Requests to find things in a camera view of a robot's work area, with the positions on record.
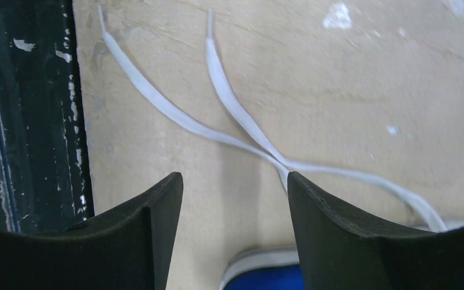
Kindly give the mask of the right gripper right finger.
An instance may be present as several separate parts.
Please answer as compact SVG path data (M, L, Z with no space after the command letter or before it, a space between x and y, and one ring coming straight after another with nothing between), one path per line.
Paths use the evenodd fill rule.
M464 227L390 222L297 172L288 200L306 289L464 289Z

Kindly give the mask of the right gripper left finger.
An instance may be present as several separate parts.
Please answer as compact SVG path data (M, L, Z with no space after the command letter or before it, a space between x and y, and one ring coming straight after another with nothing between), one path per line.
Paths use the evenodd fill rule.
M0 230L0 289L165 289L183 187L173 172L63 232Z

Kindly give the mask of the blue canvas sneaker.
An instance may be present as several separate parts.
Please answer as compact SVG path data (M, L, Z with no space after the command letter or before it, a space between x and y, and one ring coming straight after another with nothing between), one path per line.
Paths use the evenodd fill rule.
M219 288L304 289L296 247L258 248L240 253L229 262Z

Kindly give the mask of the white shoelace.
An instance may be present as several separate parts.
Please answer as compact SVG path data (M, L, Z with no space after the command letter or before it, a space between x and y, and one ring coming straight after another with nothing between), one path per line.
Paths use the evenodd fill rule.
M385 178L357 170L322 166L285 158L266 137L250 114L243 108L226 78L222 63L216 51L216 43L214 41L213 10L209 10L207 15L205 58L208 75L210 76L214 90L225 109L238 122L243 130L260 146L259 148L256 148L238 138L232 137L231 135L205 126L165 98L165 96L163 96L162 93L160 93L148 81L148 79L142 75L140 70L120 48L117 41L107 31L101 6L98 7L98 16L102 38L133 86L152 104L152 106L160 111L160 113L185 130L212 141L238 147L266 159L277 169L282 184L285 187L288 185L290 169L302 170L305 172L328 173L346 178L353 178L361 182L379 186L394 194L402 202L406 203L414 211L416 211L431 231L436 233L448 231L449 228L439 216L438 212L423 197Z

